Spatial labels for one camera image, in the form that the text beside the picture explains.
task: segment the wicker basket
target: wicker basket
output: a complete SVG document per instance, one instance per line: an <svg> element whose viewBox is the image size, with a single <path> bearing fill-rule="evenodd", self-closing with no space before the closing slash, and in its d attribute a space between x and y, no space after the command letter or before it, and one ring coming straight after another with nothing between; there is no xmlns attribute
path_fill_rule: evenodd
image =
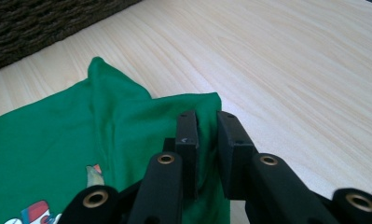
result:
<svg viewBox="0 0 372 224"><path fill-rule="evenodd" d="M0 0L0 68L141 0Z"/></svg>

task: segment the wood grain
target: wood grain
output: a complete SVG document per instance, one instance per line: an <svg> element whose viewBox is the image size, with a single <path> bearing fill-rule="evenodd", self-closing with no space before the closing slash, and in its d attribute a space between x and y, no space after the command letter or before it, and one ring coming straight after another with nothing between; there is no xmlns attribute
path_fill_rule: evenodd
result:
<svg viewBox="0 0 372 224"><path fill-rule="evenodd" d="M217 91L262 152L307 186L372 193L372 4L144 0L0 70L0 115L103 57L154 97ZM245 223L242 203L232 223Z"/></svg>

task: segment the green t-shirt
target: green t-shirt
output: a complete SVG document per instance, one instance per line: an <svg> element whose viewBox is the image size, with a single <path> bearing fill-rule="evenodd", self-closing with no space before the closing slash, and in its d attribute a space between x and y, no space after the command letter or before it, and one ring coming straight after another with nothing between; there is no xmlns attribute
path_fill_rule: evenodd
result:
<svg viewBox="0 0 372 224"><path fill-rule="evenodd" d="M199 120L199 199L184 202L183 223L228 223L215 159L220 108L216 93L152 99L94 58L87 79L0 117L0 223L53 221L87 186L88 165L99 164L104 184L124 190L191 109Z"/></svg>

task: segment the wooden table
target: wooden table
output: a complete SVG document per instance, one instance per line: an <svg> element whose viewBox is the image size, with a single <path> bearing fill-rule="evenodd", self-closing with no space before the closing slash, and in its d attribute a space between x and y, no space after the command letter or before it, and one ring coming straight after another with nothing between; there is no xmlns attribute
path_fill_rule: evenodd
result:
<svg viewBox="0 0 372 224"><path fill-rule="evenodd" d="M94 56L153 97L217 91L311 189L372 193L372 4L144 0L0 70L0 115L86 78ZM232 223L247 223L232 204Z"/></svg>

